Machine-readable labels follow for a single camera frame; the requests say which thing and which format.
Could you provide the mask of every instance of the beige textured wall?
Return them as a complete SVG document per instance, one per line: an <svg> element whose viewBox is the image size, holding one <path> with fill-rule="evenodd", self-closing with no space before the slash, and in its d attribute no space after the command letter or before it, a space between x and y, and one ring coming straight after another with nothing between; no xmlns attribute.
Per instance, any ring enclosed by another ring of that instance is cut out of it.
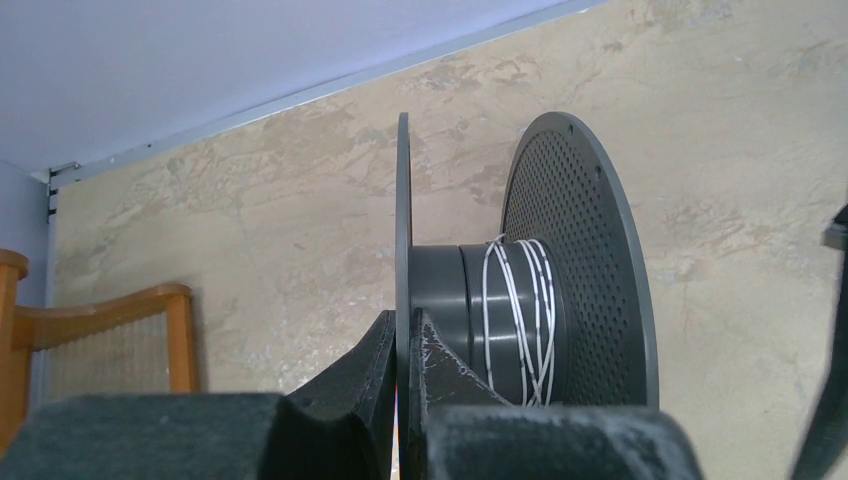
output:
<svg viewBox="0 0 848 480"><path fill-rule="evenodd" d="M56 302L185 282L206 388L290 391L393 308L398 112L415 241L464 243L496 233L522 128L566 110L634 210L663 408L712 478L778 478L832 317L846 20L839 0L613 0L64 188Z"/></svg>

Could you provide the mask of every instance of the white wire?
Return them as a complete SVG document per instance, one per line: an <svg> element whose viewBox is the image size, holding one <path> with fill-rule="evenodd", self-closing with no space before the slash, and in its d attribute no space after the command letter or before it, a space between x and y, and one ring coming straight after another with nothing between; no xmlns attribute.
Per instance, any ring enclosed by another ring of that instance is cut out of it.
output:
<svg viewBox="0 0 848 480"><path fill-rule="evenodd" d="M548 395L545 400L545 405L550 405L551 403L551 392L553 392L553 384L554 384L554 358L556 356L556 352L554 350L554 334L556 332L556 299L554 298L554 280L553 275L551 274L551 264L548 261L548 255L545 253L545 248L542 246L542 242L536 239L530 239L530 243L536 245L539 248L539 252L542 254L542 260L545 262L545 274L547 275L548 281L548 293L549 295L545 295L545 304L547 306L548 311L550 312L549 316L549 325L548 325L548 352L550 353L550 358L545 361L548 363L550 368L550 375L548 376Z"/></svg>
<svg viewBox="0 0 848 480"><path fill-rule="evenodd" d="M518 300L518 291L515 284L515 277L513 276L513 270L510 265L509 258L507 257L506 248L504 248L503 246L503 237L503 234L498 235L495 240L489 244L489 247L486 249L486 254L483 258L483 348L485 352L486 373L489 388L491 388L492 390L494 390L495 388L492 374L491 347L489 340L490 326L488 305L489 257L491 256L492 252L494 252L495 256L498 259L498 264L501 267L501 274L504 277L504 282L506 283L507 294L509 296L510 307L512 309L513 325L515 326L516 330L519 368L521 373L522 406L549 405L551 401L551 393L553 391L553 365L555 361L554 334L556 332L556 308L554 305L554 287L550 263L548 261L548 257L544 247L538 240L519 240L518 242L516 242L518 245L521 246L524 252L524 256L527 260L527 265L529 267L530 276L533 282L533 294L535 298L534 314L536 338L538 339L536 342L536 363L538 366L537 375L536 369L533 366L532 354L530 353L530 346L527 342L527 328L524 323L524 314L521 309L521 304ZM541 262L539 261L539 254L541 254L542 256ZM546 324L545 326L548 329L548 342L546 348L544 349L544 354L542 352L541 342L543 336L541 329L541 309L539 308L540 293L541 300L544 303ZM530 374L530 383L533 388L532 396L530 398L527 397L528 373ZM548 388L547 393L544 395L545 399L543 400L542 396L544 392L544 381L546 378L548 380Z"/></svg>

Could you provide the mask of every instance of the wooden chair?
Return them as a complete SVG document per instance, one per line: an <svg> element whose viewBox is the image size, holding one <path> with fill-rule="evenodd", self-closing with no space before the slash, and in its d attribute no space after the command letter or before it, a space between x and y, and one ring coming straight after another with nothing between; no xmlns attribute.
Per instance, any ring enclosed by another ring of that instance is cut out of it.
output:
<svg viewBox="0 0 848 480"><path fill-rule="evenodd" d="M52 377L45 384L53 390L51 400L80 393L197 391L190 288L163 284L71 308L16 306L28 264L23 255L0 249L0 456L31 407L34 354L48 355L42 358ZM85 361L86 354L94 361ZM109 374L97 373L110 368Z"/></svg>

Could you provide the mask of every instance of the spool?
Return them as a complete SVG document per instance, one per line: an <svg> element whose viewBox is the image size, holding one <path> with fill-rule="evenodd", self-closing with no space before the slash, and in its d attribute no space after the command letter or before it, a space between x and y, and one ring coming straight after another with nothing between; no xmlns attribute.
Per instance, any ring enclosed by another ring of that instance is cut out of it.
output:
<svg viewBox="0 0 848 480"><path fill-rule="evenodd" d="M416 308L429 309L442 340L486 378L487 245L413 245L411 204L408 116L402 113L395 217L398 384L409 382L409 325ZM552 401L658 408L653 312L636 226L608 155L579 119L546 113L527 128L507 181L501 232L510 259L524 258L517 240L537 239L551 260L558 319ZM532 318L530 267L521 260L510 265L524 317ZM495 390L521 404L516 327L506 282L491 260L488 281ZM527 340L535 351L550 332L543 328L537 335L530 323ZM401 419L407 418L406 391L399 389Z"/></svg>

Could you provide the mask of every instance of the ceiling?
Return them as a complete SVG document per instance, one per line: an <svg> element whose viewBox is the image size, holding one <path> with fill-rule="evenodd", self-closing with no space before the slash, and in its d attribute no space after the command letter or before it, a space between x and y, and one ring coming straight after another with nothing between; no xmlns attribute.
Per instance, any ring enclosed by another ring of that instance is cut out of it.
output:
<svg viewBox="0 0 848 480"><path fill-rule="evenodd" d="M0 3L0 161L119 154L562 0Z"/></svg>

